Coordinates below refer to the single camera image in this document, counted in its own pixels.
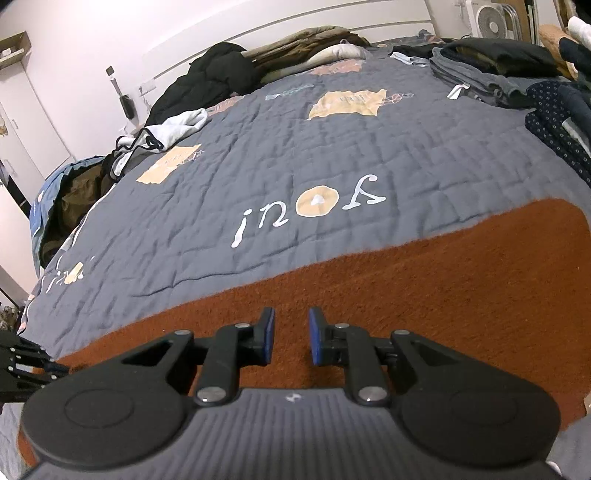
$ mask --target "beige patch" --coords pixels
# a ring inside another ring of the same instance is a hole
[[[209,107],[207,109],[207,113],[209,115],[215,115],[216,113],[221,113],[221,112],[229,109],[232,105],[234,105],[238,101],[242,100],[243,98],[244,98],[244,95],[226,98],[225,100],[222,100],[221,102],[219,102],[217,105]]]
[[[82,262],[78,262],[74,268],[72,268],[70,270],[70,272],[66,275],[66,278],[64,279],[64,283],[66,285],[69,285],[70,283],[74,283],[77,279],[79,275],[82,275],[82,267],[84,265],[82,264]]]
[[[295,203],[295,212],[302,217],[319,217],[328,214],[339,201],[339,192],[320,185],[302,193]]]
[[[334,113],[360,113],[361,115],[377,115],[378,108],[384,104],[386,90],[379,92],[361,90],[360,92],[328,92],[318,100],[310,110],[308,120],[315,116],[329,116]]]
[[[138,178],[138,182],[145,184],[162,183],[179,165],[189,160],[195,160],[199,155],[199,147],[201,147],[201,144],[194,147],[174,147],[142,173]]]
[[[311,75],[331,75],[333,73],[360,72],[363,60],[341,60],[329,65],[321,65],[315,69],[308,70]]]

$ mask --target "gray folded shirt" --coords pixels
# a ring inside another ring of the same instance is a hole
[[[547,80],[545,78],[505,77],[493,73],[482,73],[476,67],[450,60],[441,55],[441,48],[433,48],[430,59],[433,73],[449,83],[470,85],[469,93],[478,95],[482,101],[495,106],[509,108],[527,108],[534,106],[525,91],[533,83]]]

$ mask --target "brown fuzzy blanket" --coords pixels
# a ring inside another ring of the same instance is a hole
[[[241,385],[340,385],[312,366],[307,309],[387,337],[408,329],[545,388],[562,426],[584,415],[591,390],[591,238],[584,214],[543,200],[462,231],[335,258],[195,300],[110,333],[59,361],[96,364],[165,332],[210,336],[276,308],[272,364],[245,368]],[[20,448],[29,464],[26,441]]]

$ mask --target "blue gripper pad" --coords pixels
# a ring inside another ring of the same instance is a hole
[[[316,366],[320,365],[320,327],[316,319],[314,309],[308,310],[308,326],[310,328],[310,348],[312,350],[312,362]]]
[[[275,309],[271,309],[267,324],[265,325],[265,363],[271,363],[273,354],[273,342],[275,341]]]

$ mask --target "white door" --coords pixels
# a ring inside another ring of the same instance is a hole
[[[70,153],[47,118],[20,62],[0,70],[0,102],[23,146],[46,179]]]
[[[31,252],[29,222],[2,183],[0,183],[0,225],[2,225],[1,286],[15,301],[26,300],[26,296],[32,292],[37,282]]]
[[[33,163],[25,147],[22,146],[12,124],[7,120],[6,112],[0,103],[0,125],[6,126],[8,135],[0,135],[0,161],[17,184],[19,190],[32,205],[39,194],[45,178]]]

